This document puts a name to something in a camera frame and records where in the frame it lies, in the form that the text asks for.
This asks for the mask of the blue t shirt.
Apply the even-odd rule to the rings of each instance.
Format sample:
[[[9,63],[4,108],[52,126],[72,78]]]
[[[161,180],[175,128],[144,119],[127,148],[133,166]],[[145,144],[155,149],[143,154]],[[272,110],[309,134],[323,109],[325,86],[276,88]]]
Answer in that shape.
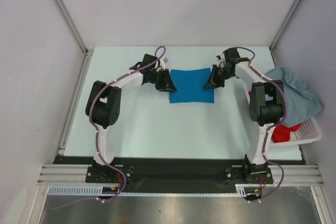
[[[210,74],[210,68],[171,70],[171,79],[177,91],[170,93],[170,103],[214,103],[214,89],[204,89],[204,85],[208,81]]]

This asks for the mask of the grey t shirt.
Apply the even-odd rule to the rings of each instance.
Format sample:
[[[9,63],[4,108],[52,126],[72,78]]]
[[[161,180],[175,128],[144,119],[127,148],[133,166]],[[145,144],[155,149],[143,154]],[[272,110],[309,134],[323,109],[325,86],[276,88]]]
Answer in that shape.
[[[281,80],[287,100],[287,117],[283,122],[286,127],[293,127],[311,119],[323,110],[317,97],[306,89],[306,82],[291,68],[275,67],[266,76],[273,80]]]

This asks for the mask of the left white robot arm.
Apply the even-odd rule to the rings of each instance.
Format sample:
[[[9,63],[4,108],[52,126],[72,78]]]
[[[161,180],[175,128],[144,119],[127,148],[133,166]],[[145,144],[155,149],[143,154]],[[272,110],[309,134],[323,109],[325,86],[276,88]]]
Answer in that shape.
[[[166,63],[164,56],[145,54],[142,61],[130,67],[121,77],[108,83],[93,83],[85,114],[95,131],[96,153],[92,167],[103,181],[112,181],[119,171],[112,166],[115,156],[107,153],[107,135],[120,116],[122,92],[151,83],[160,92],[175,93],[177,89]]]

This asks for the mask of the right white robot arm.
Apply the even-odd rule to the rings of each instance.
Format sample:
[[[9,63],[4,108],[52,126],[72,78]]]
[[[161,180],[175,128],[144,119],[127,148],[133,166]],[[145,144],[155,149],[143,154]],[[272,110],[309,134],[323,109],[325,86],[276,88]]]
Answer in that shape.
[[[281,80],[267,78],[252,66],[252,59],[241,57],[240,47],[231,47],[217,57],[204,89],[223,88],[225,81],[237,78],[247,87],[250,119],[258,125],[258,136],[251,144],[239,170],[229,168],[227,180],[256,184],[271,178],[268,150],[276,126],[287,117],[287,101]]]

